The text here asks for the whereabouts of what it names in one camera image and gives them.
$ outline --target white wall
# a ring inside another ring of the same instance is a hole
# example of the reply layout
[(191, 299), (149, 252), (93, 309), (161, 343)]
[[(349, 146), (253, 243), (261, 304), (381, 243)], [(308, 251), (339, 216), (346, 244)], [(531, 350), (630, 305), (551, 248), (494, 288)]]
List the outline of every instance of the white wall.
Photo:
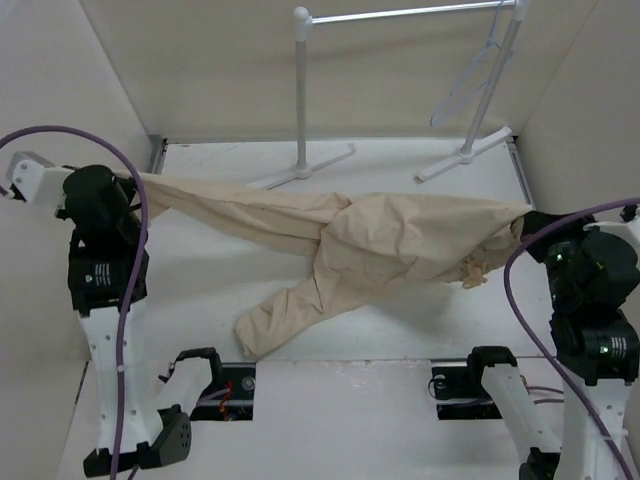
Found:
[[(563, 213), (640, 196), (640, 4), (599, 0), (518, 144), (538, 208)], [(625, 312), (640, 331), (640, 292)], [(640, 389), (627, 415), (640, 459)]]
[[(35, 124), (84, 128), (139, 167), (150, 145), (77, 0), (0, 2), (0, 135)], [(99, 148), (61, 134), (20, 140), (52, 161), (117, 165)], [(70, 225), (0, 199), (0, 465), (4, 478), (52, 478), (85, 358), (66, 288)]]
[[(294, 134), (293, 9), (326, 16), (460, 0), (81, 0), (150, 133), (200, 138)], [(524, 125), (596, 0), (535, 0), (484, 130)], [(466, 131), (474, 106), (428, 127), (484, 46), (493, 13), (315, 27), (309, 129), (316, 135)], [(502, 40), (511, 12), (503, 13)], [(488, 77), (493, 57), (478, 70)]]

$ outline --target garment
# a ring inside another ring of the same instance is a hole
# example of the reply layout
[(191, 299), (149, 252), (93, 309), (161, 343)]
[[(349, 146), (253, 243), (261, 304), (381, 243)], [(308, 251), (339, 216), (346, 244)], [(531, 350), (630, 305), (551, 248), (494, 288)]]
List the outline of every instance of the garment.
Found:
[(520, 243), (527, 205), (443, 195), (298, 194), (142, 174), (151, 217), (168, 208), (220, 231), (314, 256), (312, 276), (236, 323), (262, 356), (310, 326), (412, 282), (481, 285)]

